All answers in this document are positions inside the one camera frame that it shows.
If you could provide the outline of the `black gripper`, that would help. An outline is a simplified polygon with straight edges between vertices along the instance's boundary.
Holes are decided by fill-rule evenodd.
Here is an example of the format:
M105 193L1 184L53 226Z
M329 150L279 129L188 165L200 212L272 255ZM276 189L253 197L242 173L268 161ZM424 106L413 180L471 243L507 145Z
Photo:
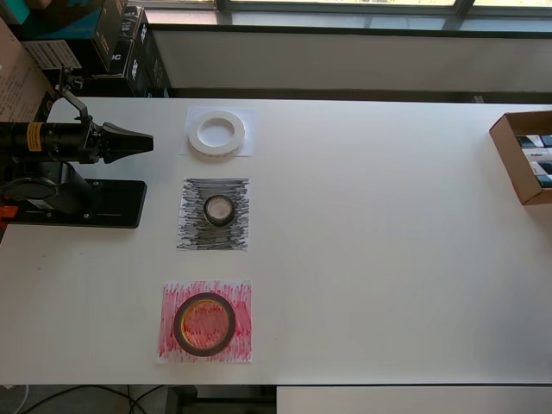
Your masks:
M104 140L110 144L126 142L138 145L112 145L105 149ZM105 122L102 126L89 121L84 144L84 163L98 163L103 158L105 164L111 164L122 158L151 152L154 150L153 140L151 135L123 129L110 122Z

